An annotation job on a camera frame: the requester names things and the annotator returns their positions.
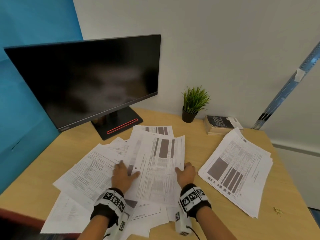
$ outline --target monitor screen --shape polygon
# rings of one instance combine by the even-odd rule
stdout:
[[[156,34],[9,47],[5,52],[61,129],[156,95],[160,40]]]

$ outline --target wristband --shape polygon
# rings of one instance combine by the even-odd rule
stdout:
[[[194,217],[197,219],[197,212],[200,208],[208,206],[211,208],[211,204],[200,187],[195,184],[187,184],[183,187],[179,200],[180,206],[188,217]]]
[[[118,225],[122,213],[126,207],[123,193],[117,188],[109,188],[104,191],[96,201],[90,219],[96,215],[102,215],[109,219],[108,228]]]

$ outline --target book stack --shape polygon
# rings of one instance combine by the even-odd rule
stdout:
[[[203,123],[208,135],[226,135],[237,127],[243,131],[243,127],[235,117],[206,115]]]

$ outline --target monitor base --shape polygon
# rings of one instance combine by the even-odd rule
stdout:
[[[143,119],[129,106],[91,121],[102,140],[109,139],[142,122]]]

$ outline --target wooden desk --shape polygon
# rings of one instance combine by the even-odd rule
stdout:
[[[188,124],[178,115],[138,108],[134,110],[143,118],[143,125],[172,125],[176,137],[185,135],[185,161],[191,162],[196,170],[205,163],[223,138],[206,135],[202,120]],[[118,136],[128,139],[131,131],[132,129],[129,129]],[[250,218],[197,175],[195,184],[207,194],[212,202],[212,209],[238,240],[319,239],[320,230],[317,224],[266,134],[263,131],[245,129],[243,135],[252,143],[271,152],[274,162],[262,195],[259,218]],[[24,223],[29,224],[32,222],[30,217],[35,218],[38,219],[35,222],[41,226],[60,193],[52,183],[98,143],[108,144],[115,137],[102,141],[90,122],[61,133],[0,195],[2,215],[11,218],[17,214],[27,216]],[[281,209],[284,214],[278,216],[273,207]],[[206,239],[197,222],[193,222],[193,227],[201,239]],[[141,238],[131,235],[129,239]],[[153,228],[149,238],[187,239],[175,232],[173,222]]]

